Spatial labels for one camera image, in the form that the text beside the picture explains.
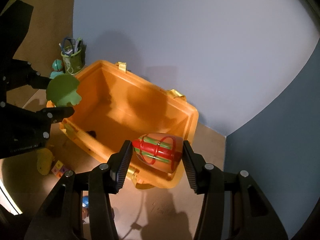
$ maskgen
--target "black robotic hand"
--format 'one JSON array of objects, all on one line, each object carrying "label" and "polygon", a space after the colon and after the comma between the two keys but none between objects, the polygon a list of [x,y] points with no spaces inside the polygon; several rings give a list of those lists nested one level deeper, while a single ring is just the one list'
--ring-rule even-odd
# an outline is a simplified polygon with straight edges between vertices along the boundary
[{"label": "black robotic hand", "polygon": [[44,147],[51,124],[74,113],[72,107],[34,113],[7,103],[7,91],[24,85],[46,89],[51,80],[41,77],[30,62],[12,58],[27,35],[32,10],[17,0],[0,16],[0,159]]}]

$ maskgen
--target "yellow plush toy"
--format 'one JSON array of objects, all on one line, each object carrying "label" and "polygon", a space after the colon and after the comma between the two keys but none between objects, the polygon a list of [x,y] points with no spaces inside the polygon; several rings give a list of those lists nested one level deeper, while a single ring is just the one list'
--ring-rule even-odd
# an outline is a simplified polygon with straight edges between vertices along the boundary
[{"label": "yellow plush toy", "polygon": [[49,149],[43,148],[37,150],[37,170],[42,175],[47,175],[50,172],[51,164],[54,160],[53,154]]}]

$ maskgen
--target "green plastic toy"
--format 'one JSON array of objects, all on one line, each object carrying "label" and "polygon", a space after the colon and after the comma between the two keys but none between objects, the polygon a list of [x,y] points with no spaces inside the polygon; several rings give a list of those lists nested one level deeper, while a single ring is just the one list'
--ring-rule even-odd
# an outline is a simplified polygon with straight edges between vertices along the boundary
[{"label": "green plastic toy", "polygon": [[54,79],[56,76],[62,75],[63,74],[63,69],[64,69],[64,64],[63,61],[60,59],[56,59],[52,63],[52,69],[53,71],[50,74],[50,78]]},{"label": "green plastic toy", "polygon": [[52,79],[47,87],[47,100],[55,106],[75,106],[80,103],[81,96],[76,92],[80,81],[70,74],[61,74]]}]

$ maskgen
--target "teal toy figure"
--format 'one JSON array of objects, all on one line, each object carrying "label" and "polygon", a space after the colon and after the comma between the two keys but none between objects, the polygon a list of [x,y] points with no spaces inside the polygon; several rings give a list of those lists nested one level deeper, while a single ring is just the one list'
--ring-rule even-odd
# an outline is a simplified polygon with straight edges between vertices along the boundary
[{"label": "teal toy figure", "polygon": [[50,78],[51,79],[54,79],[56,76],[59,76],[59,75],[63,74],[63,70],[64,70],[63,61],[60,60],[60,59],[56,59],[52,63],[52,69],[53,69],[53,71],[50,74]]}]

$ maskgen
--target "blue ball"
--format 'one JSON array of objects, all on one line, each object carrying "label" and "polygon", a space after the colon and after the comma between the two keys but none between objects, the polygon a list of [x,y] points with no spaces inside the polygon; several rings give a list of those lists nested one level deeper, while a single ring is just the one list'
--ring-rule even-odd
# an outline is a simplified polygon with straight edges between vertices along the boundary
[{"label": "blue ball", "polygon": [[82,197],[82,207],[88,208],[89,207],[89,197],[83,196]]}]

